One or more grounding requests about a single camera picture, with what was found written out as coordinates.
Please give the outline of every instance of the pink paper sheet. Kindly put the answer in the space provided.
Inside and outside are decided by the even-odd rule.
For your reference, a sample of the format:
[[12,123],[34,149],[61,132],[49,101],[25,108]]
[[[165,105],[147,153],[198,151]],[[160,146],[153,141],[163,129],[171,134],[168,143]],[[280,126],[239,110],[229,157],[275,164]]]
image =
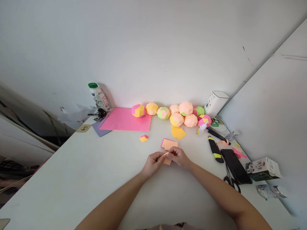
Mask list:
[[99,129],[148,132],[151,117],[145,113],[145,116],[136,118],[131,114],[131,108],[114,108]]

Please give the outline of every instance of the black phone case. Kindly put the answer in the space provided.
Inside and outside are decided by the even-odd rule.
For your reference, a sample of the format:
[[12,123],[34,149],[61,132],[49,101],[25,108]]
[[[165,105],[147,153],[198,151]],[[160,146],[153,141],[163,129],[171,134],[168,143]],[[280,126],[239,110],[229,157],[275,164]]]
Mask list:
[[253,183],[252,179],[250,179],[247,172],[245,171],[245,168],[243,167],[232,149],[222,149],[221,153],[234,179],[239,185]]

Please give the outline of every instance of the origami ball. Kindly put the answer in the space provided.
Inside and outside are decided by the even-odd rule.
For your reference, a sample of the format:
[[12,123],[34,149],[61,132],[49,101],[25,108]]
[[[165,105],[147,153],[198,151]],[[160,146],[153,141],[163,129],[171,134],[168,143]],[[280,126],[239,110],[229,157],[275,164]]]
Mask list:
[[190,102],[183,102],[179,105],[179,113],[188,116],[193,113],[193,105]]
[[211,118],[208,115],[200,115],[197,118],[198,122],[197,125],[200,127],[201,125],[205,124],[206,122],[208,122],[207,124],[207,128],[211,125]]
[[170,116],[169,121],[172,126],[179,127],[182,125],[184,118],[180,113],[174,113]]
[[188,115],[185,117],[185,125],[187,127],[194,127],[197,125],[197,116],[195,116],[194,114]]
[[160,107],[160,108],[158,109],[157,114],[158,114],[158,117],[159,117],[161,120],[166,120],[166,119],[169,118],[169,116],[170,116],[170,111],[169,111],[169,109],[166,108],[166,107]]
[[196,106],[194,107],[193,114],[197,117],[199,117],[200,115],[204,115],[205,109],[203,107]]
[[147,111],[147,113],[149,114],[149,115],[155,115],[156,113],[157,113],[157,111],[158,111],[158,106],[157,106],[157,104],[156,103],[153,103],[153,102],[151,102],[151,103],[148,103],[147,105],[146,105],[146,111]]
[[141,104],[134,105],[132,107],[132,115],[135,117],[142,117],[145,115],[145,108]]
[[179,105],[171,105],[169,110],[171,114],[179,113]]

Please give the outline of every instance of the white box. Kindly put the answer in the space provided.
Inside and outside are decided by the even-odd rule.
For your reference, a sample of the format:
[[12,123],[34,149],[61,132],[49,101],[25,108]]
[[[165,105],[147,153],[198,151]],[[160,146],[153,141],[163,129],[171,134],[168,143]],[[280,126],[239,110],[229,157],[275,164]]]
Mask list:
[[205,114],[214,118],[228,101],[229,96],[220,91],[213,91],[204,106]]

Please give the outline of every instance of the pink origami ball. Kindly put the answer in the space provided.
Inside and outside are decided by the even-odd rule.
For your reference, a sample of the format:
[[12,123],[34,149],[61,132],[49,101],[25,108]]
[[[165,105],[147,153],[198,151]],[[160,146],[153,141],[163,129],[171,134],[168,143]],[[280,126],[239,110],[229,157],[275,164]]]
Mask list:
[[194,127],[197,125],[197,116],[195,116],[194,114],[190,114],[188,116],[185,116],[185,125],[187,127]]
[[169,110],[171,114],[179,113],[179,105],[171,105]]
[[208,116],[208,115],[200,115],[198,118],[197,118],[198,122],[197,122],[197,125],[200,127],[201,125],[205,124],[206,122],[207,123],[207,128],[211,125],[211,118]]
[[141,104],[134,105],[131,109],[132,115],[135,117],[143,117],[145,116],[145,108]]
[[183,102],[179,105],[179,113],[188,116],[193,113],[193,105],[190,102]]

